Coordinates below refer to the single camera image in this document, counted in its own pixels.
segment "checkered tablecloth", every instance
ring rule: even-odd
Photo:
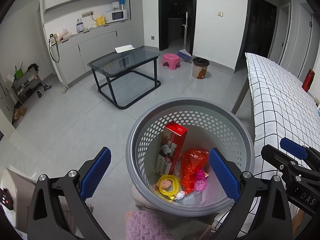
[[[320,117],[316,103],[301,88],[301,81],[284,68],[267,58],[251,53],[245,55],[255,122],[255,177],[270,179],[275,174],[281,176],[275,167],[261,157],[261,149],[267,144],[294,158],[301,166],[307,167],[303,161],[282,150],[280,140],[287,137],[300,145],[312,146],[320,151]],[[248,231],[259,200],[260,198],[256,198],[253,201],[252,210],[238,236]],[[290,209],[292,216],[298,211],[293,204],[290,204]],[[216,217],[215,229],[223,222],[228,214],[227,210]]]

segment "red box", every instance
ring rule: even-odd
[[[170,122],[164,127],[156,164],[156,173],[160,176],[173,173],[187,131],[187,128],[175,122]]]

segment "black metal table frame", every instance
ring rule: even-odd
[[[106,77],[107,82],[104,83],[104,84],[101,85],[101,86],[99,85],[99,81],[98,81],[98,79],[97,79],[97,75],[96,75],[96,73],[95,73],[95,70],[92,69],[92,73],[93,73],[94,79],[95,79],[95,81],[96,81],[96,84],[97,84],[97,86],[98,86],[98,91],[99,91],[99,93],[102,94],[102,95],[103,95],[110,103],[112,103],[116,108],[118,108],[118,109],[120,109],[120,110],[124,110],[124,109],[129,108],[130,106],[132,106],[133,104],[135,104],[136,102],[138,102],[140,99],[142,99],[143,97],[145,97],[146,95],[148,95],[149,93],[151,93],[152,91],[154,91],[155,89],[157,89],[158,87],[161,86],[161,82],[160,82],[159,80],[157,80],[157,59],[158,59],[158,57],[155,57],[155,58],[152,58],[152,59],[143,61],[143,62],[135,65],[134,67],[130,67],[130,68],[128,68],[127,70],[124,70],[124,71],[116,74],[114,77],[111,77],[111,78],[113,78],[113,79],[110,79],[110,77],[107,77],[106,75],[103,74],[103,75]],[[153,65],[154,65],[154,76],[155,76],[154,78],[152,78],[152,77],[150,77],[150,76],[148,76],[148,75],[145,75],[145,74],[143,74],[143,73],[140,73],[140,72],[134,70],[135,68],[140,67],[140,66],[142,66],[142,65],[144,65],[144,64],[146,64],[146,63],[149,63],[149,62],[151,62],[151,61],[153,61]],[[113,81],[117,80],[118,78],[123,77],[124,75],[130,73],[130,72],[136,73],[136,74],[138,74],[138,75],[140,75],[140,76],[143,76],[143,77],[145,77],[145,78],[148,78],[148,79],[154,81],[154,82],[155,82],[155,86],[154,86],[153,88],[149,89],[147,92],[143,93],[141,96],[137,97],[135,100],[133,100],[132,102],[130,102],[130,103],[127,104],[126,106],[119,106],[118,103],[117,103],[117,101],[116,101],[116,96],[115,96],[115,93],[113,92],[113,88],[112,88],[111,83],[112,83]],[[103,87],[106,86],[106,85],[108,85],[108,87],[109,87],[109,90],[110,90],[112,99],[111,99],[110,97],[108,97],[104,92],[101,91],[101,88],[103,88]]]

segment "glass tabletop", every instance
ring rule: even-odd
[[[89,62],[88,66],[107,77],[115,77],[125,70],[143,65],[144,62],[147,63],[159,56],[159,53],[138,48],[122,53],[112,52]]]

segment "pink shuttlecock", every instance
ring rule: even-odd
[[[207,180],[204,175],[203,170],[199,170],[196,175],[196,181],[195,181],[195,191],[203,191],[207,187]]]

